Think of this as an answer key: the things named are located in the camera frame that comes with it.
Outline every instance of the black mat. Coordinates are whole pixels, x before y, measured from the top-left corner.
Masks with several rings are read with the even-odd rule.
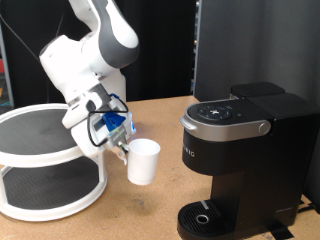
[[[59,152],[77,146],[62,125],[67,110],[28,112],[0,124],[0,151],[17,155]]]
[[[80,157],[71,162],[42,168],[12,168],[3,178],[8,203],[44,210],[73,203],[99,183],[98,165]]]

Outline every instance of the white turntable shelf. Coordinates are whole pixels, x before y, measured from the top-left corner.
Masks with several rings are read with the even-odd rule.
[[[20,108],[0,116],[0,211],[25,221],[72,215],[104,191],[103,155],[83,156],[62,125],[65,104]]]

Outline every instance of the drip tray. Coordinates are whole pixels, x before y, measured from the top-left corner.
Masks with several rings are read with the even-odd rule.
[[[9,205],[47,210],[87,196],[99,184],[99,171],[94,161],[80,157],[49,167],[11,168],[3,182]]]
[[[233,231],[211,200],[183,207],[178,215],[178,232],[184,240],[233,239]]]

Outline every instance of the blue gripper part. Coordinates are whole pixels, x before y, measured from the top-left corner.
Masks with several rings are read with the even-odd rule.
[[[107,125],[109,132],[119,127],[126,120],[125,117],[120,116],[119,114],[116,114],[114,112],[107,112],[102,116],[102,119]]]
[[[117,99],[120,99],[120,97],[118,95],[114,94],[114,93],[111,93],[110,96],[113,96],[113,97],[115,97]]]

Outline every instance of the silver trim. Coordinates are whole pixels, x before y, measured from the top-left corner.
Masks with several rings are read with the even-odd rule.
[[[271,124],[267,120],[231,125],[212,125],[198,122],[188,114],[188,109],[197,104],[199,103],[190,105],[186,109],[185,115],[180,118],[180,123],[184,126],[185,130],[196,138],[212,142],[229,142],[246,138],[261,137],[266,135],[271,129]],[[264,126],[268,126],[268,131],[260,133],[259,130],[262,124]]]
[[[209,210],[208,205],[206,204],[205,201],[201,201],[202,206],[204,207],[205,210]]]
[[[7,54],[6,54],[6,48],[5,48],[4,41],[3,41],[1,24],[0,24],[0,46],[1,46],[2,60],[3,60],[3,65],[4,65],[4,75],[6,77],[10,106],[14,107],[14,99],[13,99],[13,93],[12,93],[12,87],[11,87],[11,81],[10,81],[10,75],[9,75]]]
[[[200,221],[199,218],[204,218],[206,221]],[[198,215],[196,216],[196,221],[200,224],[207,224],[210,220],[209,220],[209,217],[207,215],[204,215],[204,214],[201,214],[201,215]]]

